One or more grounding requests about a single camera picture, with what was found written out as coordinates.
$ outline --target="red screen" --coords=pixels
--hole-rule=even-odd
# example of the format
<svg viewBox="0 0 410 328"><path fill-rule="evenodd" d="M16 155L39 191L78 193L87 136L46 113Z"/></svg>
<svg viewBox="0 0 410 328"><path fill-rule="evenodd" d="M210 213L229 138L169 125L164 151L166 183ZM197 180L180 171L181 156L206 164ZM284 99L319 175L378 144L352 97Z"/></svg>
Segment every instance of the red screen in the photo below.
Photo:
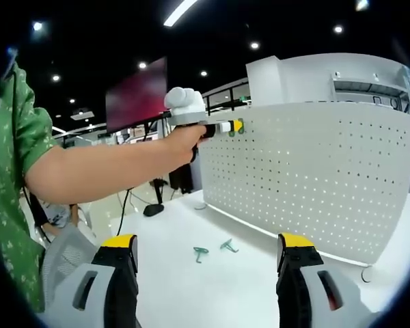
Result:
<svg viewBox="0 0 410 328"><path fill-rule="evenodd" d="M162 58L107 93L108 132L133 127L158 116L165 110L166 93L165 58Z"/></svg>

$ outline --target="green shirt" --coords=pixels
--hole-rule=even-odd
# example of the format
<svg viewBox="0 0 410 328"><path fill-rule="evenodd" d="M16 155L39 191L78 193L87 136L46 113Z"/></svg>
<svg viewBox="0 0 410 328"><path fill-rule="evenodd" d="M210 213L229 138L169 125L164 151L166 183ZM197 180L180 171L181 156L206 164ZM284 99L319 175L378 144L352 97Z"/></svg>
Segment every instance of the green shirt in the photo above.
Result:
<svg viewBox="0 0 410 328"><path fill-rule="evenodd" d="M0 250L22 295L38 312L44 307L39 268L44 249L29 235L19 198L24 174L56 143L48 113L33 107L26 72L16 64L12 72L0 93Z"/></svg>

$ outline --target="white desk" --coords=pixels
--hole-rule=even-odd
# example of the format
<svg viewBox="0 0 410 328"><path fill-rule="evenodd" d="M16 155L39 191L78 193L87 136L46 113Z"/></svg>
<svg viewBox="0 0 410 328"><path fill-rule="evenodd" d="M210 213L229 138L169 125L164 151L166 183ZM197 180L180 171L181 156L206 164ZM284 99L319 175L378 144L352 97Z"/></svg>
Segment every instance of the white desk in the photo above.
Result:
<svg viewBox="0 0 410 328"><path fill-rule="evenodd" d="M276 328L279 310L277 242L217 211L206 208L202 192L165 204L161 214L124 218L123 234L138 235L137 317L143 327ZM120 219L112 221L113 234ZM232 238L236 254L220 250ZM209 249L202 264L193 247ZM379 261L372 283L360 279L361 268L324 258L354 280L363 302L382 310L410 267L410 195L398 227Z"/></svg>

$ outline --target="perforated board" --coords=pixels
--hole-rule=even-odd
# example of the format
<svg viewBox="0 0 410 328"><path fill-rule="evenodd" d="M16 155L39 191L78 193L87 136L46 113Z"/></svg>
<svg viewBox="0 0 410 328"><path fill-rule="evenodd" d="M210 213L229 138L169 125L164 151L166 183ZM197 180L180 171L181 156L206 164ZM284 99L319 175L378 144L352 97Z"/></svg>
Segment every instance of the perforated board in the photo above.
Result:
<svg viewBox="0 0 410 328"><path fill-rule="evenodd" d="M314 102L211 117L244 134L200 146L205 202L263 230L301 234L373 264L410 184L410 116L370 104Z"/></svg>

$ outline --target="ceiling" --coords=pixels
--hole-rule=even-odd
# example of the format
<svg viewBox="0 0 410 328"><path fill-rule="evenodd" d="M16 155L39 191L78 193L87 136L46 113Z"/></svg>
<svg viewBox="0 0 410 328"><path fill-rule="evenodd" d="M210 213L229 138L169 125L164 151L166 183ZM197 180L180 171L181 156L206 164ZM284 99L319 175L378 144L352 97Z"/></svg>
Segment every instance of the ceiling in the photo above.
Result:
<svg viewBox="0 0 410 328"><path fill-rule="evenodd" d="M17 60L36 105L66 131L106 122L106 91L137 72L139 62L162 56L169 87L201 92L246 77L245 64L270 55L354 52L406 64L410 57L410 5L404 1L371 1L369 10L356 12L354 0L199 0L174 27L164 27L180 2L73 2L33 10L31 19L43 28L32 31ZM333 32L337 24L344 28L340 35ZM250 49L252 41L260 43L258 50ZM53 74L61 80L52 82ZM72 120L80 108L95 117Z"/></svg>

